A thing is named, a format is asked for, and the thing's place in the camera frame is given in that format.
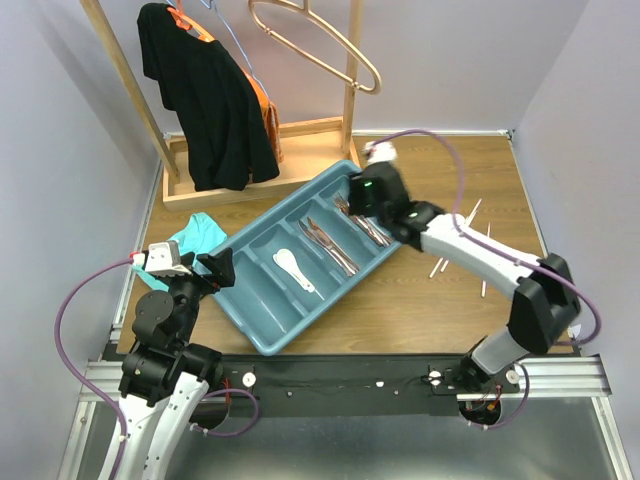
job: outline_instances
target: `wooden floor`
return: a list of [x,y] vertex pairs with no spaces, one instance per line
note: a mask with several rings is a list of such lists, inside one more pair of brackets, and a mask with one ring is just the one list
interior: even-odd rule
[[[370,138],[356,138],[358,149]],[[468,215],[478,198],[482,205],[473,227],[518,250],[541,254],[507,139],[451,137],[465,162],[463,210]],[[398,168],[414,199],[428,200],[450,210],[456,170],[451,158],[433,139],[403,137],[394,141]],[[233,235],[282,197],[220,205],[208,213]],[[192,211],[169,212],[161,192],[155,200],[145,245],[166,240],[187,224]],[[504,326],[510,303],[488,288],[481,298],[481,281],[449,265],[429,279],[437,258],[405,246],[366,277],[283,353],[445,353],[465,352],[483,336]],[[133,310],[148,287],[136,278],[118,350],[133,344]],[[223,353],[254,353],[212,297],[202,300],[191,341]]]

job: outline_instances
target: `copper hanger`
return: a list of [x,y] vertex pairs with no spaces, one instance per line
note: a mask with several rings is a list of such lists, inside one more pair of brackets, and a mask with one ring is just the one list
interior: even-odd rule
[[[297,45],[291,43],[289,40],[284,38],[279,33],[271,30],[262,22],[262,20],[258,18],[258,15],[256,14],[256,11],[255,11],[256,3],[268,3],[270,5],[275,5],[278,7],[285,8],[292,12],[299,13],[303,17],[315,23],[318,27],[320,27],[322,30],[324,30],[329,35],[331,35],[331,37],[333,37],[334,40],[336,40],[339,44],[341,44],[349,54],[353,55],[358,60],[358,62],[364,65],[365,68],[369,70],[369,72],[371,72],[371,75],[373,76],[373,82],[374,82],[373,87],[366,87],[364,85],[361,85],[360,83],[356,82],[355,79],[345,75],[340,70],[336,70],[332,66],[327,65],[325,62],[323,62],[319,58],[314,57],[313,55],[308,53],[306,50],[303,50]],[[307,60],[311,60],[313,63],[315,63],[319,67],[324,68],[327,72],[332,73],[336,77],[342,79],[344,82],[348,83],[352,88],[355,88],[356,90],[360,90],[361,92],[369,93],[372,95],[380,91],[380,84],[382,80],[380,78],[380,74],[378,73],[378,70],[376,69],[376,67],[374,67],[373,64],[369,61],[369,59],[365,57],[362,54],[362,52],[358,50],[344,35],[342,35],[338,30],[336,30],[333,25],[331,25],[322,17],[319,17],[318,15],[316,15],[311,11],[311,0],[303,0],[302,6],[296,5],[295,3],[289,2],[287,0],[249,0],[249,11],[253,16],[253,21],[256,22],[256,25],[258,25],[262,30],[264,30],[268,35],[275,38],[280,43],[283,43],[284,45],[291,48],[292,50],[296,51]]]
[[182,28],[183,30],[187,31],[193,28],[196,32],[198,32],[198,39],[202,40],[203,42],[213,42],[215,40],[215,38],[213,38],[213,35],[207,32],[199,23],[184,14],[182,0],[177,0],[176,6],[178,7],[177,9],[171,6],[167,8],[167,10],[169,11],[169,13],[171,13],[171,16],[176,21],[176,25],[178,26],[178,28]]

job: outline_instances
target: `plastic utensil tray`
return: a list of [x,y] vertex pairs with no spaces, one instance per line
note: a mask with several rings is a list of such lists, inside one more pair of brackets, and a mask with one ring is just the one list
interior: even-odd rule
[[[236,283],[213,298],[262,355],[274,355],[400,247],[379,247],[333,203],[348,196],[348,175],[359,168],[348,160],[331,166],[265,212],[212,253],[233,248]],[[348,277],[298,220],[311,217],[360,271]],[[281,269],[273,255],[293,252],[302,273],[315,286],[309,293]]]

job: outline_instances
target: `black shirt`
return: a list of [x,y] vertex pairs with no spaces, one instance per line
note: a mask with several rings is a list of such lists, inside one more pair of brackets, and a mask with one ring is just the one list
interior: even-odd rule
[[187,139],[196,191],[242,190],[250,173],[254,182],[277,177],[258,98],[220,42],[177,27],[158,3],[142,7],[138,32],[144,74],[158,81],[162,104],[177,113]]

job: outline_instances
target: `screw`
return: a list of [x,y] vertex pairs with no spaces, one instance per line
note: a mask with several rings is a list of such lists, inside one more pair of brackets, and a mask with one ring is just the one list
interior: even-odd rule
[[509,370],[506,374],[507,382],[512,385],[517,385],[520,382],[520,375],[515,370]]
[[442,383],[442,374],[437,370],[431,370],[429,372],[429,383],[434,387],[437,387]]
[[256,376],[253,374],[253,372],[247,372],[242,377],[242,384],[247,388],[253,387],[255,383],[256,383]]

